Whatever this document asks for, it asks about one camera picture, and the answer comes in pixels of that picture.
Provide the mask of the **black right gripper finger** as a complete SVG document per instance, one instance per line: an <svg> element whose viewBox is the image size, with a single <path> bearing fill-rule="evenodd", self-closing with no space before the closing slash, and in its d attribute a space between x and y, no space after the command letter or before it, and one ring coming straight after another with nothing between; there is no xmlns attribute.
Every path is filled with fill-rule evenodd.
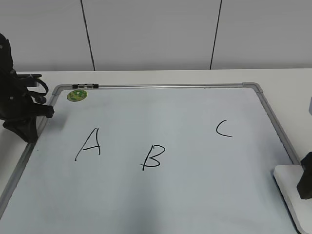
<svg viewBox="0 0 312 234"><path fill-rule="evenodd" d="M297 190L301 199L312 198L312 152L309 152L302 160L302 177L297 185Z"/></svg>

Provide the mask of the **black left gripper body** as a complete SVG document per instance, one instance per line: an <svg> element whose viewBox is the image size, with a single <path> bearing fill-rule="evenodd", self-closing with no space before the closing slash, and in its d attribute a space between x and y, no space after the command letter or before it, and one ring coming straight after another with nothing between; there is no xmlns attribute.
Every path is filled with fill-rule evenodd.
<svg viewBox="0 0 312 234"><path fill-rule="evenodd" d="M26 87L18 78L11 56L9 39L0 36L0 118L19 120L45 116L51 118L54 109L45 105L48 86L41 79L39 87Z"/></svg>

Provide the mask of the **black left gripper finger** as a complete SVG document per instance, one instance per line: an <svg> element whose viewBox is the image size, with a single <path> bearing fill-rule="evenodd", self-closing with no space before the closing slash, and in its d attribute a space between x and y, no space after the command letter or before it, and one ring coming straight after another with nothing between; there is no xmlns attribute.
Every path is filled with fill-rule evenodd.
<svg viewBox="0 0 312 234"><path fill-rule="evenodd" d="M36 122L36 117L10 121L6 120L3 123L3 127L18 135L25 142L34 143L38 139Z"/></svg>

